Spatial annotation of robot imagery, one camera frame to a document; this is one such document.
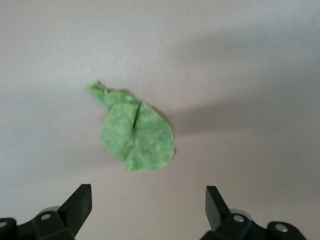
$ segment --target silver bolt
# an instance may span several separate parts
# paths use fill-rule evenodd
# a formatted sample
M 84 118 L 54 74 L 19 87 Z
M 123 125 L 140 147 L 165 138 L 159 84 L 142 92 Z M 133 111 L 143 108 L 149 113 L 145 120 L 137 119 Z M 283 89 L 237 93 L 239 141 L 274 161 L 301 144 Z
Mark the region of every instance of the silver bolt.
M 41 220 L 47 220 L 47 219 L 49 219 L 50 217 L 51 217 L 50 214 L 45 214 L 45 215 L 43 215 L 43 216 L 41 217 Z
M 6 221 L 0 222 L 0 228 L 3 228 L 5 226 L 7 226 L 7 222 Z
M 285 225 L 280 224 L 280 223 L 276 224 L 276 225 L 275 225 L 275 228 L 276 228 L 278 231 L 283 232 L 283 233 L 288 232 L 288 228 L 287 228 Z
M 233 219 L 238 223 L 243 223 L 245 221 L 244 218 L 240 215 L 235 215 Z

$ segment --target crumpled green fabric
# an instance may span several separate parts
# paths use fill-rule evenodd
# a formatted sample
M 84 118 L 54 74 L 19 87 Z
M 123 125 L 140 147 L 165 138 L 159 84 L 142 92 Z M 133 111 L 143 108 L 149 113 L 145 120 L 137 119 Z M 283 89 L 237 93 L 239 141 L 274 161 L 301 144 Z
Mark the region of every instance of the crumpled green fabric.
M 128 172 L 158 170 L 175 153 L 170 125 L 148 104 L 126 91 L 108 91 L 99 81 L 89 86 L 93 97 L 107 111 L 101 145 Z

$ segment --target screw head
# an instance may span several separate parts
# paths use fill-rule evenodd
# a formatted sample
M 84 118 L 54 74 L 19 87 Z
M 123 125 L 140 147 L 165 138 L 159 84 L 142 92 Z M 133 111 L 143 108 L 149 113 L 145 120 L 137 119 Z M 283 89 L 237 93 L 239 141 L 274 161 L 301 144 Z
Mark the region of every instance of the screw head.
M 5 226 L 7 226 L 7 222 L 6 221 L 1 221 L 0 222 L 0 228 L 3 228 Z
M 50 214 L 45 214 L 45 215 L 41 216 L 41 220 L 47 220 L 47 219 L 49 219 L 50 217 L 51 217 Z
M 276 225 L 275 225 L 275 228 L 276 228 L 278 231 L 283 232 L 283 233 L 288 232 L 288 228 L 287 228 L 285 225 L 281 224 L 281 223 L 276 224 Z
M 235 215 L 233 219 L 238 223 L 243 223 L 245 221 L 245 219 L 240 215 Z

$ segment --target green felt piece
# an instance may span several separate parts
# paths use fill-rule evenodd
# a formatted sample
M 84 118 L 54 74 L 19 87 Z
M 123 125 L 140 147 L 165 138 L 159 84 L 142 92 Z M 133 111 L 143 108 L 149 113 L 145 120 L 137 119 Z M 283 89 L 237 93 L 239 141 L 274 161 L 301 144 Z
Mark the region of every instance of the green felt piece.
M 99 81 L 89 87 L 110 113 L 104 121 L 101 144 L 127 171 L 158 170 L 175 152 L 170 125 L 148 104 L 124 91 L 108 91 Z

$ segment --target black plastic part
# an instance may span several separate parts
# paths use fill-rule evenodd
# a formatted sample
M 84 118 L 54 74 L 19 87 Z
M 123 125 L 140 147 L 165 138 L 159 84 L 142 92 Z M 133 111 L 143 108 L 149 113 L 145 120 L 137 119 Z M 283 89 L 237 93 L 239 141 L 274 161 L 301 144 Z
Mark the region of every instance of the black plastic part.
M 13 218 L 0 218 L 0 224 L 4 225 L 0 228 L 0 240 L 13 239 L 17 230 L 16 220 Z
M 278 230 L 276 228 L 276 225 L 278 224 L 285 226 L 287 228 L 287 232 Z M 306 240 L 295 226 L 286 222 L 272 221 L 268 224 L 267 230 L 270 239 L 272 240 Z
M 215 231 L 221 222 L 231 214 L 227 204 L 215 186 L 206 187 L 205 214 L 212 231 Z
M 37 240 L 75 240 L 56 211 L 46 211 L 37 215 L 32 224 Z
M 235 216 L 241 216 L 242 222 L 234 219 Z M 217 228 L 215 233 L 230 240 L 244 240 L 249 235 L 252 223 L 241 214 L 230 214 Z
M 19 226 L 13 218 L 0 218 L 0 240 L 74 240 L 91 210 L 91 185 L 82 184 L 58 211 L 42 212 Z
M 201 240 L 306 240 L 295 226 L 286 222 L 270 222 L 265 229 L 244 215 L 231 214 L 215 186 L 206 187 L 205 213 L 211 231 Z M 242 221 L 237 221 L 235 216 L 241 216 Z M 284 225 L 286 231 L 277 229 L 277 224 Z
M 35 228 L 32 220 L 17 226 L 17 239 L 19 240 L 33 240 L 35 239 Z
M 75 236 L 86 221 L 91 210 L 91 185 L 82 184 L 58 209 L 57 213 L 62 219 L 65 227 Z

